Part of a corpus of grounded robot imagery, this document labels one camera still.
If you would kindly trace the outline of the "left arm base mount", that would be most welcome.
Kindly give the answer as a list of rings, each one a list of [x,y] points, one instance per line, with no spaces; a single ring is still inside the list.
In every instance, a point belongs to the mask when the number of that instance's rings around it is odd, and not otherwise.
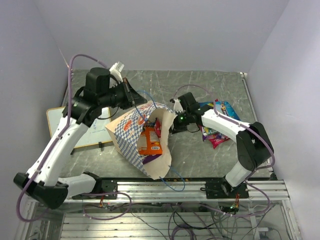
[[[104,198],[107,200],[115,200],[117,196],[114,194],[118,191],[118,184],[115,180],[110,178],[101,178],[90,195],[78,194],[72,196],[73,200],[93,200],[98,198]]]

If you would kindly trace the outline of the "blue gummy snack bag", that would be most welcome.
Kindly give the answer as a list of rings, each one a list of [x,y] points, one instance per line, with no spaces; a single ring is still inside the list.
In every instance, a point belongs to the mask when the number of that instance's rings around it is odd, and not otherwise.
[[[233,107],[227,101],[219,101],[218,99],[215,100],[215,109],[223,115],[226,115],[230,118],[233,118],[237,121],[240,121],[238,114],[235,112]]]

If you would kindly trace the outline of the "pink princess snack bag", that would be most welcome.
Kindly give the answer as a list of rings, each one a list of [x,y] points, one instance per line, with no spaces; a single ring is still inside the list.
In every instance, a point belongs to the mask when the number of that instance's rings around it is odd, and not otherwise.
[[[209,141],[212,144],[213,149],[216,149],[218,145],[220,145],[223,142],[228,141],[230,138],[221,134],[221,133],[215,133],[211,135],[203,135],[202,141]]]

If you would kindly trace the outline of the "green yellow candy bag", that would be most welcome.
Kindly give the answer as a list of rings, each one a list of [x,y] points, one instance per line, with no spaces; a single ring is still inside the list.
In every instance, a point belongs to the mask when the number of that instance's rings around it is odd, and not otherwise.
[[[217,131],[215,129],[209,128],[209,127],[201,127],[201,132],[203,136],[210,136],[210,135],[214,135],[217,133]]]

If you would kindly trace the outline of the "orange Fox's candy pack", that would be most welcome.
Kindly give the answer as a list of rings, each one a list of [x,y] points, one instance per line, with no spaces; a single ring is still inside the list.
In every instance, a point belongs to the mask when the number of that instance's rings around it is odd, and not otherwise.
[[[153,127],[144,126],[137,141],[137,150],[140,155],[162,155],[163,149],[160,139]]]

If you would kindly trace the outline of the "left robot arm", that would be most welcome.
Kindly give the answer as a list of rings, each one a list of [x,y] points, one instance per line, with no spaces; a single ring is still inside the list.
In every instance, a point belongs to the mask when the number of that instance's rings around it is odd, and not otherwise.
[[[61,178],[65,161],[80,138],[102,115],[103,108],[126,110],[146,102],[114,67],[91,68],[85,76],[85,85],[64,108],[45,150],[26,173],[17,173],[13,182],[25,194],[53,210],[69,197],[87,195],[91,199],[98,198],[102,193],[102,178],[90,172]]]

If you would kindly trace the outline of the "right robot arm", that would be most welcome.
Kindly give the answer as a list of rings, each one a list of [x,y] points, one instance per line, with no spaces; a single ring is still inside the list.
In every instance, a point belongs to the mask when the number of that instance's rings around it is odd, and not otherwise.
[[[260,122],[247,123],[219,112],[216,103],[200,104],[191,92],[170,99],[177,114],[172,133],[180,133],[190,124],[218,131],[236,143],[237,163],[220,179],[217,188],[226,198],[233,197],[244,183],[268,159],[274,159],[274,149]]]

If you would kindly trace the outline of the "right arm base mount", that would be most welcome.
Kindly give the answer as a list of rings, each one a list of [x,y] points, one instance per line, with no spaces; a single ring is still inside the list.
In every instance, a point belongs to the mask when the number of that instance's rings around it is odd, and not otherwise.
[[[200,188],[205,192],[207,199],[240,199],[249,198],[248,187],[246,183],[241,183],[237,187],[232,187],[224,178],[213,178],[205,182]]]

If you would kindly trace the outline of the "blue checkered paper bag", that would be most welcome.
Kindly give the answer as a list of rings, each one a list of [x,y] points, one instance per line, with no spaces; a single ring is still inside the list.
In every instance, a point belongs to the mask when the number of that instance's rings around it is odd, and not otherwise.
[[[185,190],[170,186],[165,181],[172,167],[169,133],[177,114],[165,104],[153,99],[124,113],[105,128],[115,149],[129,163],[152,180],[160,180],[175,192]]]

